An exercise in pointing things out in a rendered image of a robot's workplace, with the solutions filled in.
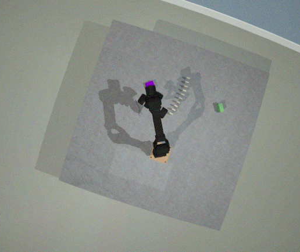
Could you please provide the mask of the green block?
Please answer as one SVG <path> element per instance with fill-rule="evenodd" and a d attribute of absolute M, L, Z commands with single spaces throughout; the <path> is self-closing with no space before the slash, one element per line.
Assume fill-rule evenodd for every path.
<path fill-rule="evenodd" d="M 224 111 L 222 103 L 216 105 L 216 108 L 217 108 L 217 112 L 223 112 Z"/>

